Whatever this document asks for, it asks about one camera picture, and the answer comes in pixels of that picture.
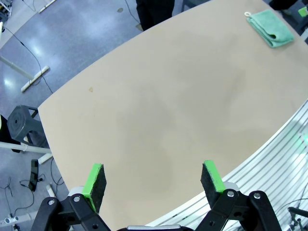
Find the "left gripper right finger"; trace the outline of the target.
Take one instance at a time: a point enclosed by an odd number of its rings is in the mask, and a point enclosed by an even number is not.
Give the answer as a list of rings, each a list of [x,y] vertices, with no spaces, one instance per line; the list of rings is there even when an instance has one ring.
[[[226,188],[212,160],[203,162],[201,183],[210,210],[198,225],[200,231],[221,231],[229,220],[236,220],[245,231],[280,231],[281,226],[263,191],[244,195]]]

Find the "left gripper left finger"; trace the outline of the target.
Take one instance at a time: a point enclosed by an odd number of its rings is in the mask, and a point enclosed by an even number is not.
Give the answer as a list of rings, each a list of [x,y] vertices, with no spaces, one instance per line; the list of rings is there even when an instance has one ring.
[[[109,231],[99,215],[106,184],[103,164],[94,164],[81,193],[62,201],[47,197],[41,202],[31,230],[68,231],[73,225],[81,225],[86,231]]]

